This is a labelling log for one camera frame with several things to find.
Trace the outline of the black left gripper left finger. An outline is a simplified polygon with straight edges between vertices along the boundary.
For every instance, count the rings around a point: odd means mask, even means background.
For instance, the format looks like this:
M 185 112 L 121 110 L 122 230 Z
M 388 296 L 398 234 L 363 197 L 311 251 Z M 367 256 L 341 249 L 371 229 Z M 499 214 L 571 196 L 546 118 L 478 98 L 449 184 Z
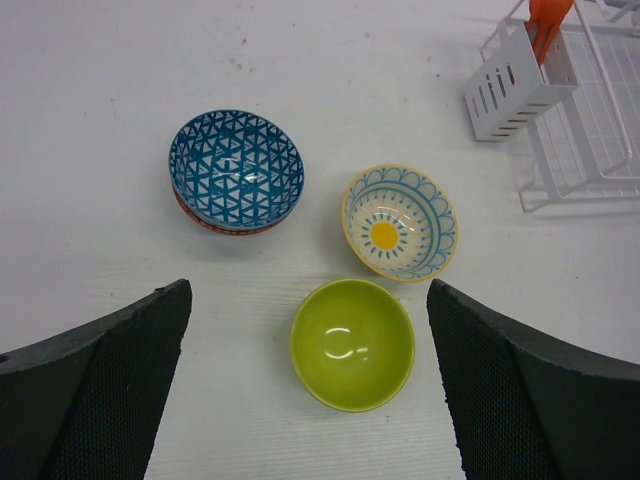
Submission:
M 191 310 L 179 279 L 2 354 L 2 478 L 143 478 Z

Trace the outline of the blue triangle patterned bowl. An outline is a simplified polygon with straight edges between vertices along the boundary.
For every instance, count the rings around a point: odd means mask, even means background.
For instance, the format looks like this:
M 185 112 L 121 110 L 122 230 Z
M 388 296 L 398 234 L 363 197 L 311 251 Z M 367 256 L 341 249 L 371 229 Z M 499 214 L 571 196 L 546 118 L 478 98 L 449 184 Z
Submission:
M 304 188 L 304 163 L 276 124 L 222 109 L 187 122 L 169 148 L 177 197 L 195 216 L 228 231 L 254 231 L 284 220 Z

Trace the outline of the yellow teal patterned bowl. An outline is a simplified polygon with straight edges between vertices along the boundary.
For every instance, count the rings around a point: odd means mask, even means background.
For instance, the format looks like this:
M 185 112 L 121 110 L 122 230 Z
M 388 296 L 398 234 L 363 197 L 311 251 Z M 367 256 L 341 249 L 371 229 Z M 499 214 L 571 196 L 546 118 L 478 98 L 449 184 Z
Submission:
M 387 279 L 431 279 L 455 254 L 453 204 L 436 182 L 414 168 L 383 164 L 359 173 L 345 190 L 340 213 L 352 251 Z

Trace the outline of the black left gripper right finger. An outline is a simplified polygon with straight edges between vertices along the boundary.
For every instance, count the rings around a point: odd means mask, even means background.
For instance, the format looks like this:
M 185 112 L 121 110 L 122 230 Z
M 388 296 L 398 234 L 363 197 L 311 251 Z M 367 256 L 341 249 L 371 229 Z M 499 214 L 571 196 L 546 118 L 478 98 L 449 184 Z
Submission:
M 636 479 L 639 367 L 436 279 L 426 308 L 468 479 Z

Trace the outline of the red patterned bowl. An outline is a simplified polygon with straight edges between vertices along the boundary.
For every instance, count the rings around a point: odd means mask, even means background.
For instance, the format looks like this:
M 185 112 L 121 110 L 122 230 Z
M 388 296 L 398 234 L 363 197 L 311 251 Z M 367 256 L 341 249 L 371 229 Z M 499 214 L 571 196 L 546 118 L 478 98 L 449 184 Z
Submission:
M 208 222 L 200 219 L 199 217 L 197 217 L 194 214 L 194 212 L 180 198 L 180 196 L 177 193 L 177 191 L 175 189 L 172 189 L 172 192 L 174 194 L 174 197 L 175 197 L 178 205 L 182 209 L 182 211 L 191 220 L 193 220 L 196 224 L 198 224 L 202 228 L 204 228 L 204 229 L 206 229 L 206 230 L 208 230 L 210 232 L 213 232 L 213 233 L 216 233 L 216 234 L 220 234 L 220 235 L 226 235 L 226 236 L 231 236 L 231 237 L 245 237 L 245 236 L 257 235 L 257 234 L 264 233 L 264 232 L 266 232 L 268 230 L 271 230 L 271 229 L 279 226 L 285 220 L 285 218 L 283 218 L 282 220 L 279 220 L 278 222 L 274 223 L 273 225 L 266 226 L 266 227 L 261 227 L 261 228 L 257 228 L 257 229 L 251 229 L 251 230 L 230 230 L 230 229 L 220 228 L 219 226 L 216 226 L 216 225 L 214 225 L 212 223 L 208 223 Z

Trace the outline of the lime green bowl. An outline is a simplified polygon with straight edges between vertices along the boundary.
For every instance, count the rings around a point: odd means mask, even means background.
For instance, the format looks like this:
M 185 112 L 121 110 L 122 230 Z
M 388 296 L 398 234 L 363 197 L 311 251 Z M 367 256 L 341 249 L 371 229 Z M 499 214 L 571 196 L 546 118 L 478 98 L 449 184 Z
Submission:
M 410 377 L 414 329 L 384 287 L 344 278 L 313 290 L 295 314 L 293 368 L 305 389 L 338 411 L 363 413 L 393 399 Z

